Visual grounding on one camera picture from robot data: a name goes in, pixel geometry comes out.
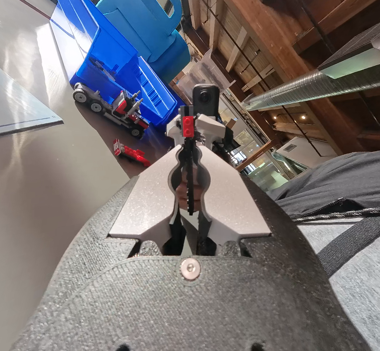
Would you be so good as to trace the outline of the grey desk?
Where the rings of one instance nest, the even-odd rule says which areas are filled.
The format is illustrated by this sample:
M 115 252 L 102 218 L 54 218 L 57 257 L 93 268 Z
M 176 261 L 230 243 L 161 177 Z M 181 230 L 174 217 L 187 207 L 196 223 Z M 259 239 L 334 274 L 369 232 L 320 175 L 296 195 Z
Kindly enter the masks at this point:
M 143 170 L 116 159 L 113 140 L 151 162 L 171 144 L 154 127 L 135 140 L 75 104 L 50 28 L 54 8 L 1 0 L 1 69 L 64 122 L 1 136 L 1 350 L 17 339 L 85 222 Z

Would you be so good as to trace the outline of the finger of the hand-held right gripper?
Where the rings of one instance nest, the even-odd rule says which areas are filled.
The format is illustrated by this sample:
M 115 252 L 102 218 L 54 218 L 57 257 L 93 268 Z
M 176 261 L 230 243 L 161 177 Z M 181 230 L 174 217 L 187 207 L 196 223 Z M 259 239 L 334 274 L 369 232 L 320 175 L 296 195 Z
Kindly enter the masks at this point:
M 166 126 L 166 136 L 174 140 L 174 144 L 182 144 L 181 117 L 175 117 Z
M 200 114 L 195 120 L 195 129 L 204 138 L 204 146 L 212 150 L 213 143 L 223 140 L 225 137 L 225 126 L 215 120 L 215 117 Z

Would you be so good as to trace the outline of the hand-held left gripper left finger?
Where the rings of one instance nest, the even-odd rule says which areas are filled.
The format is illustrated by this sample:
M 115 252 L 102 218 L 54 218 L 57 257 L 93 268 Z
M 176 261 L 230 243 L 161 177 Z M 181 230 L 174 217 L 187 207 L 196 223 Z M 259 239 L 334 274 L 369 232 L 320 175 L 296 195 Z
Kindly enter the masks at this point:
M 185 229 L 172 183 L 173 173 L 180 169 L 182 150 L 183 145 L 175 146 L 136 177 L 109 237 L 151 240 L 164 254 L 182 253 Z

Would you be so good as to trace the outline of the long black brick plate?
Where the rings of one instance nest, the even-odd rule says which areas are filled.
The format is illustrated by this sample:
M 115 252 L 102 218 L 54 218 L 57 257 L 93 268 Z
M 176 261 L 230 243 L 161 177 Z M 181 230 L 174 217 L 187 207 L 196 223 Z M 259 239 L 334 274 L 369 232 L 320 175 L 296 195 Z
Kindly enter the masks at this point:
M 181 127 L 182 127 L 182 117 L 183 116 L 193 116 L 193 106 L 182 106 L 180 107 L 180 117 L 181 117 Z M 194 135 L 195 135 L 195 117 L 194 117 Z M 190 216 L 193 215 L 194 211 L 194 176 L 193 176 L 193 156 L 194 156 L 194 145 L 195 140 L 193 138 L 184 138 L 183 143 L 183 157 L 184 157 L 184 167 L 183 172 L 186 174 L 187 178 L 187 203 L 188 203 L 188 213 Z

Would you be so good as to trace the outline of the small red brick assembly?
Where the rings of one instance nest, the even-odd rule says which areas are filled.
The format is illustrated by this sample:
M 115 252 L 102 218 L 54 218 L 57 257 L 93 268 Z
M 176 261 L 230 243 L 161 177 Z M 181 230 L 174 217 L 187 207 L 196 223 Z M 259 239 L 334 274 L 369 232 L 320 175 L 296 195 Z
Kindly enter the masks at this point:
M 122 144 L 117 138 L 113 141 L 113 150 L 115 156 L 124 156 L 131 162 L 142 164 L 145 168 L 151 166 L 150 161 L 145 158 L 145 152 L 140 149 L 132 149 Z

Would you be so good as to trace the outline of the light blue felt bag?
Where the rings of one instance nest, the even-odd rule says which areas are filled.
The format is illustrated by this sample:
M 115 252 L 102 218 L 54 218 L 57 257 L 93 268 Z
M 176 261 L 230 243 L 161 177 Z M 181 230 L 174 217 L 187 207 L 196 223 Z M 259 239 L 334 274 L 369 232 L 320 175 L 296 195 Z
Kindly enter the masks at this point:
M 190 62 L 190 52 L 176 30 L 182 17 L 180 0 L 170 0 L 168 15 L 157 0 L 100 0 L 97 8 L 135 47 L 138 54 L 169 84 Z

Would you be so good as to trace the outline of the silver ventilation duct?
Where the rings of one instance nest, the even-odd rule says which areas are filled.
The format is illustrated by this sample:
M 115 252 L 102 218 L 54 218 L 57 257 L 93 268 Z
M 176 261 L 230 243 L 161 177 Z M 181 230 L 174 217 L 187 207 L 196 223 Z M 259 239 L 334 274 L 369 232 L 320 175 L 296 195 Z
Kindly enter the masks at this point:
M 259 110 L 320 98 L 367 91 L 380 86 L 380 66 L 376 65 L 334 79 L 314 70 L 242 103 L 246 110 Z

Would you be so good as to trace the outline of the red and black toy truck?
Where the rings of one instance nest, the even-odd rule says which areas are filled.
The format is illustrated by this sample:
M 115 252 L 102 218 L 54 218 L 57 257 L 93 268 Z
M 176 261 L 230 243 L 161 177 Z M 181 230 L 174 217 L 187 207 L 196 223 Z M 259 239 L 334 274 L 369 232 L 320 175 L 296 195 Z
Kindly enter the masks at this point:
M 134 138 L 140 140 L 149 127 L 140 112 L 143 98 L 138 100 L 141 91 L 131 95 L 127 90 L 121 90 L 120 94 L 106 102 L 99 91 L 93 91 L 83 83 L 74 85 L 73 99 L 88 107 L 92 112 L 104 116 L 119 126 L 125 127 L 126 131 Z

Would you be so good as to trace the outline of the blue plastic bin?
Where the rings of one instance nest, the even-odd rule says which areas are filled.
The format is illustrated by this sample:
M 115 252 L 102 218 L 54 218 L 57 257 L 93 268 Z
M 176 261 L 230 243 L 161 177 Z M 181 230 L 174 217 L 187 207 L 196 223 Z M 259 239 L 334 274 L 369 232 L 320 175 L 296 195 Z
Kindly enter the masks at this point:
M 70 84 L 84 83 L 109 105 L 122 90 L 140 91 L 142 117 L 166 130 L 176 95 L 91 0 L 57 0 L 50 25 Z

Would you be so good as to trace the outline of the person's grey sweatshirt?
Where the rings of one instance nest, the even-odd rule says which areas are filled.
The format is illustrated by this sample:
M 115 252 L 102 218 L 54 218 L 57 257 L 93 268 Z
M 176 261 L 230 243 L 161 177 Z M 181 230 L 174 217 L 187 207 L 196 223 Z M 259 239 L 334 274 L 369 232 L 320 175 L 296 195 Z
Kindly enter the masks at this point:
M 380 350 L 379 217 L 298 225 L 321 261 L 345 313 L 371 350 Z

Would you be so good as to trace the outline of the person's right hand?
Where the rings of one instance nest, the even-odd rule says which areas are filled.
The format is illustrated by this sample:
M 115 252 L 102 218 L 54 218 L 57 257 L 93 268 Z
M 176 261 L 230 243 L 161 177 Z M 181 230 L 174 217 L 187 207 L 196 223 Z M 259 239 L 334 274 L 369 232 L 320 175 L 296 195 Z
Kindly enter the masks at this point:
M 193 193 L 194 193 L 194 212 L 197 212 L 201 209 L 201 197 L 203 193 L 203 187 L 194 183 L 193 185 Z M 182 175 L 182 181 L 176 189 L 176 194 L 179 199 L 179 208 L 185 211 L 188 210 L 187 203 L 187 178 L 186 174 Z

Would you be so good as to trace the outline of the light blue instruction booklet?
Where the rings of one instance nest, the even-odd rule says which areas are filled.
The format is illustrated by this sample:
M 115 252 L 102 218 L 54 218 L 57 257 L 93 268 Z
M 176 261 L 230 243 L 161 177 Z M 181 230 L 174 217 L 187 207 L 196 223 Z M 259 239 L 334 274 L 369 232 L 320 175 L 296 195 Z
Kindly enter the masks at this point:
M 0 70 L 0 135 L 63 124 L 44 103 Z

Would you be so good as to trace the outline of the person's dark jacket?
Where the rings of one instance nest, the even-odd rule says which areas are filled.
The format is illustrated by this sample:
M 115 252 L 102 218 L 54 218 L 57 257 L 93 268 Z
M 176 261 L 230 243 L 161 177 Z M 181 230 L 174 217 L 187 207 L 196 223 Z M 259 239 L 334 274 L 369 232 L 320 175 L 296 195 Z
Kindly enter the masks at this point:
M 380 152 L 353 152 L 269 191 L 296 223 L 379 216 Z

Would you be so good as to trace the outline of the clear plastic organizer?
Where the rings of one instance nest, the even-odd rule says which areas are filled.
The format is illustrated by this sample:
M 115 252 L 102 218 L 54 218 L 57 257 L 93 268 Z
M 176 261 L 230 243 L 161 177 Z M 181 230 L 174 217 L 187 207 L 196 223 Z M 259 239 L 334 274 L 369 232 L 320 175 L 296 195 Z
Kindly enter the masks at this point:
M 237 96 L 231 88 L 234 81 L 230 82 L 223 74 L 225 69 L 216 65 L 211 58 L 213 55 L 212 50 L 208 50 L 202 59 L 193 64 L 191 69 L 176 84 L 178 95 L 186 105 L 193 103 L 192 91 L 196 84 L 214 84 L 219 87 L 220 92 L 225 91 L 226 94 L 237 100 Z

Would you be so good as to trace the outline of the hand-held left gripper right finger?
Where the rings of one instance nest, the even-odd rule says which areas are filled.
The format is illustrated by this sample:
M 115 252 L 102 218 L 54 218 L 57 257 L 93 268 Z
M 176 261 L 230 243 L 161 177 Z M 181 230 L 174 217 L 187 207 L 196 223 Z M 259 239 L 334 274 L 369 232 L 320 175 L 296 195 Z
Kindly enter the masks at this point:
M 272 232 L 240 173 L 204 145 L 197 146 L 197 183 L 202 187 L 198 254 L 215 254 L 229 241 Z

